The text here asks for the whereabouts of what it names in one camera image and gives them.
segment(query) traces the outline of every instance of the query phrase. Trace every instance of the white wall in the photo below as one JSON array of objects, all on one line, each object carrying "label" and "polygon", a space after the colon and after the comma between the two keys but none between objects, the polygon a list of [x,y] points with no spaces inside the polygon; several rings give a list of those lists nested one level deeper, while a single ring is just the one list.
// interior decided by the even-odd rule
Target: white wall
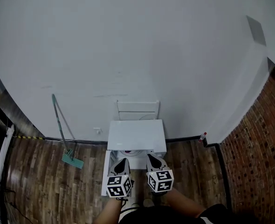
[{"label": "white wall", "polygon": [[[208,130],[209,142],[220,141],[234,128],[225,126],[238,108],[230,104],[240,103],[252,84],[236,95],[232,91],[246,69],[251,70],[247,78],[254,79],[268,53],[259,53],[260,64],[244,62],[258,49],[245,15],[263,28],[267,20],[259,20],[265,16],[258,5],[251,0],[0,0],[0,78],[46,136],[60,137],[54,93],[78,139],[107,140],[115,99],[159,99],[167,138]],[[269,31],[270,25],[265,37],[271,46],[275,32]],[[226,116],[220,119],[223,109]],[[213,130],[215,124],[225,131]],[[93,127],[103,133],[97,136]]]}]

